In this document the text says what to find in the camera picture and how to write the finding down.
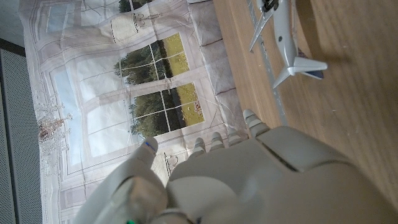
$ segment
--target window pane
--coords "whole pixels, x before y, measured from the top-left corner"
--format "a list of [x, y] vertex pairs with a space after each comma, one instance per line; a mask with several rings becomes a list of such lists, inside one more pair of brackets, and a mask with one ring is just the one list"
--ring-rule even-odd
[[171, 78], [173, 77], [173, 73], [167, 59], [162, 59], [156, 62], [157, 74], [159, 75], [159, 80], [164, 79], [165, 77]]
[[68, 4], [56, 4], [50, 7], [47, 32], [55, 32], [63, 29], [67, 7]]
[[[141, 65], [147, 65], [149, 63], [153, 63], [152, 54], [150, 53], [149, 46], [145, 46], [141, 49], [128, 53], [121, 60], [121, 68], [133, 68]], [[119, 69], [119, 63], [117, 63], [114, 67], [115, 69]]]
[[134, 9], [138, 9], [142, 7], [143, 5], [147, 4], [148, 2], [151, 2], [152, 0], [132, 0], [132, 7]]
[[156, 69], [158, 74], [162, 74], [162, 76], [159, 76], [159, 79], [163, 79], [164, 74], [167, 78], [171, 78], [181, 73], [187, 72], [189, 71], [189, 66], [185, 54], [182, 53], [156, 62]]
[[185, 121], [183, 120], [183, 114], [181, 107], [167, 110], [167, 119], [169, 119], [170, 130], [174, 131], [186, 127]]
[[160, 92], [137, 96], [131, 100], [131, 114], [140, 117], [164, 110]]
[[180, 97], [181, 104], [191, 103], [198, 100], [198, 95], [193, 83], [178, 86], [175, 89]]
[[182, 119], [187, 126], [205, 121], [199, 101], [181, 106]]
[[122, 70], [122, 77], [126, 77], [124, 78], [126, 80], [125, 84], [130, 85], [138, 85], [157, 80], [155, 66], [153, 64]]
[[129, 0], [119, 1], [119, 12], [131, 12], [131, 6]]
[[167, 127], [164, 111], [135, 119], [131, 126], [132, 134], [142, 135], [145, 138], [149, 136], [158, 136], [160, 134], [167, 133], [168, 131], [169, 128]]
[[167, 58], [166, 49], [164, 47], [163, 40], [158, 40], [150, 45], [152, 47], [152, 52], [154, 53], [155, 61], [161, 58]]
[[170, 89], [170, 94], [168, 90], [163, 90], [162, 94], [166, 109], [181, 105], [180, 96], [178, 95], [176, 88]]
[[180, 34], [174, 34], [163, 40], [167, 56], [172, 56], [184, 52]]

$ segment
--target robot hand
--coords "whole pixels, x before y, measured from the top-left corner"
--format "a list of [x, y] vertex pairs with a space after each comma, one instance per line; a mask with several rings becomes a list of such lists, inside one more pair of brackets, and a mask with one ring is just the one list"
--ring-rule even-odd
[[147, 138], [80, 208], [74, 223], [396, 223], [398, 214], [353, 163], [289, 127], [245, 110], [252, 138], [232, 130], [225, 148], [202, 138], [166, 188], [150, 170]]

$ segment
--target toy airplane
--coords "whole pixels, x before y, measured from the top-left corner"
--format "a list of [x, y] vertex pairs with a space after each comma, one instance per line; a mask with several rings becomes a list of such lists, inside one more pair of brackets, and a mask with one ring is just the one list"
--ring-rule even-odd
[[250, 52], [252, 52], [252, 48], [267, 21], [274, 16], [275, 39], [285, 62], [285, 67], [273, 84], [273, 88], [276, 88], [286, 78], [298, 72], [313, 78], [322, 79], [323, 74], [321, 71], [328, 68], [325, 62], [299, 57], [299, 52], [290, 33], [289, 5], [289, 0], [257, 0], [257, 7], [262, 13], [254, 30], [254, 36], [250, 43]]

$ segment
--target window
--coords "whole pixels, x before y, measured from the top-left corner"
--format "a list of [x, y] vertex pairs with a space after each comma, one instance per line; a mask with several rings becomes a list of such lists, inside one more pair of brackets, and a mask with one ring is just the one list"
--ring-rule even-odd
[[50, 7], [47, 32], [60, 31], [73, 25], [74, 3], [56, 4]]
[[119, 0], [86, 0], [81, 4], [81, 26], [95, 26], [119, 13]]
[[171, 78], [189, 71], [189, 66], [180, 34], [174, 34], [128, 53], [114, 69], [129, 86]]
[[[129, 52], [115, 66], [126, 86], [172, 78], [189, 71], [180, 34]], [[135, 97], [129, 105], [131, 132], [158, 136], [204, 121], [193, 83]]]
[[132, 10], [138, 9], [151, 1], [152, 0], [132, 0], [132, 1], [120, 0], [119, 1], [119, 11], [120, 12], [131, 12], [131, 9]]
[[158, 136], [203, 122], [193, 83], [132, 99], [131, 132], [142, 137]]

